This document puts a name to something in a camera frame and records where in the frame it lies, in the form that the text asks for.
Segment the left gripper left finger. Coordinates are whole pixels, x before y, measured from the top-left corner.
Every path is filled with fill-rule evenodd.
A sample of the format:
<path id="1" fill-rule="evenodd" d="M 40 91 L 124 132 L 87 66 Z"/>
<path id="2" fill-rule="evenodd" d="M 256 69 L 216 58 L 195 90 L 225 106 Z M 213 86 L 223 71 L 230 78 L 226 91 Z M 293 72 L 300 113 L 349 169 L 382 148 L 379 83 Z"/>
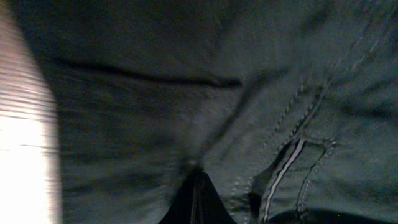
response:
<path id="1" fill-rule="evenodd" d="M 197 172 L 184 180 L 167 213 L 159 224 L 196 224 Z"/>

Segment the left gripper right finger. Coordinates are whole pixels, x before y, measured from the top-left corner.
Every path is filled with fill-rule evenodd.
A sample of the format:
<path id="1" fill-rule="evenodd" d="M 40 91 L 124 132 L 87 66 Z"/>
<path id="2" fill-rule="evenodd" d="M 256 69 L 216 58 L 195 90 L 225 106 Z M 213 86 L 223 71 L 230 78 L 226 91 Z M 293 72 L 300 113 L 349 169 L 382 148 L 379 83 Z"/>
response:
<path id="1" fill-rule="evenodd" d="M 197 176 L 197 223 L 236 224 L 205 172 Z"/>

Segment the black shorts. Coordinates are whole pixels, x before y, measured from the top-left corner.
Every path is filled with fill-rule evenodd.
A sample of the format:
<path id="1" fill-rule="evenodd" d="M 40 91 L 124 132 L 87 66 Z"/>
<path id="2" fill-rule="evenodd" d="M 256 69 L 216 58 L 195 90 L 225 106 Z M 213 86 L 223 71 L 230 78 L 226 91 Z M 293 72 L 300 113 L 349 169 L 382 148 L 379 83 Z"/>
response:
<path id="1" fill-rule="evenodd" d="M 60 222 L 158 223 L 193 171 L 236 223 L 397 222 L 396 1 L 1 6 Z"/>

